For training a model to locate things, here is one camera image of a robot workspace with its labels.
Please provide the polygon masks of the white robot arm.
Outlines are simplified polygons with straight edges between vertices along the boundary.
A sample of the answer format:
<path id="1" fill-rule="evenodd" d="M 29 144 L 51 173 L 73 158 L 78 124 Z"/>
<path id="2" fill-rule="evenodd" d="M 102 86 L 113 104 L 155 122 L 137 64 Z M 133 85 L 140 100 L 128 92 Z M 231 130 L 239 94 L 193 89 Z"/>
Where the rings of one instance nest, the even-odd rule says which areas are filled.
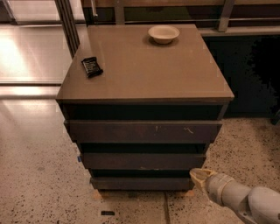
<path id="1" fill-rule="evenodd" d="M 190 176 L 212 202 L 229 208 L 245 224 L 280 224 L 279 192 L 264 186 L 250 188 L 209 169 L 193 168 Z"/>

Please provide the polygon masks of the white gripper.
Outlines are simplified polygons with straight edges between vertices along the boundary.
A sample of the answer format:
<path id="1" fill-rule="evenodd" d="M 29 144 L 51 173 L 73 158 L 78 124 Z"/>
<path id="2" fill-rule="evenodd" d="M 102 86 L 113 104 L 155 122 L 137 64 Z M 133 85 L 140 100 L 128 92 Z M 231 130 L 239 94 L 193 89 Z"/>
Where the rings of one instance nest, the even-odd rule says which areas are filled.
<path id="1" fill-rule="evenodd" d="M 251 188 L 238 183 L 234 178 L 216 171 L 193 168 L 190 176 L 195 186 L 209 199 L 222 207 L 228 207 L 236 214 L 246 214 L 249 211 L 248 196 Z"/>

